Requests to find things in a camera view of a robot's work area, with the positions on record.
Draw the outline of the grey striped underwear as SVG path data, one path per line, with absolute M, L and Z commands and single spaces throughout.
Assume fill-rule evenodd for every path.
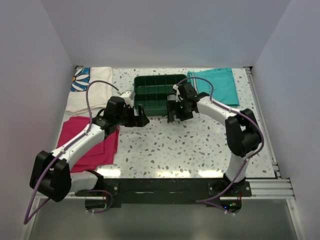
M 168 101 L 175 101 L 176 100 L 176 95 L 175 94 L 170 94 L 167 96 Z

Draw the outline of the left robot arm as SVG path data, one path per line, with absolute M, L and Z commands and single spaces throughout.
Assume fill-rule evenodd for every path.
M 104 190 L 104 178 L 93 170 L 72 173 L 75 164 L 89 150 L 115 133 L 119 126 L 144 127 L 149 123 L 143 105 L 137 109 L 119 96 L 112 96 L 106 108 L 74 138 L 51 152 L 41 151 L 35 158 L 29 185 L 34 193 L 60 202 L 70 192 L 87 191 L 99 196 Z

